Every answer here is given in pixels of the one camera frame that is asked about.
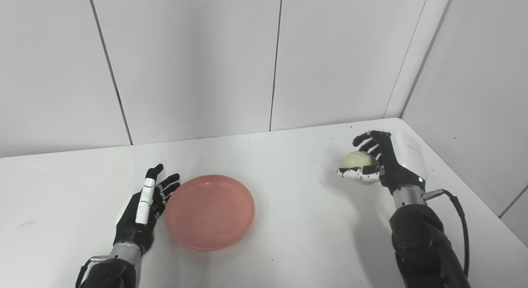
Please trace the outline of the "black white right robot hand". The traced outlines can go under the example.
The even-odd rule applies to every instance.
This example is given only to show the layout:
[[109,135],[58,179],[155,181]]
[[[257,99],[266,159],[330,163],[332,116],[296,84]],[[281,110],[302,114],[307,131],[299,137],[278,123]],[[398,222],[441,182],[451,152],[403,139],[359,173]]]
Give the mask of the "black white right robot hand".
[[363,185],[379,182],[390,194],[411,186],[425,191],[424,155],[409,134],[370,130],[356,136],[352,144],[358,150],[345,157],[336,171],[340,177]]

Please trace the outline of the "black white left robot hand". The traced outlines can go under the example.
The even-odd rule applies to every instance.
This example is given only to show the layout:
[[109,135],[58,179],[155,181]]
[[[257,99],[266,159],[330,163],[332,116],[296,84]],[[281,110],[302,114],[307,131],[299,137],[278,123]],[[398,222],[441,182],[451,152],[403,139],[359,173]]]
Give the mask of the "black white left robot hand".
[[140,255],[146,254],[153,246],[157,220],[163,215],[172,194],[181,185],[179,173],[157,181],[163,169],[160,163],[147,170],[143,188],[131,196],[117,222],[114,244],[133,243],[138,246]]

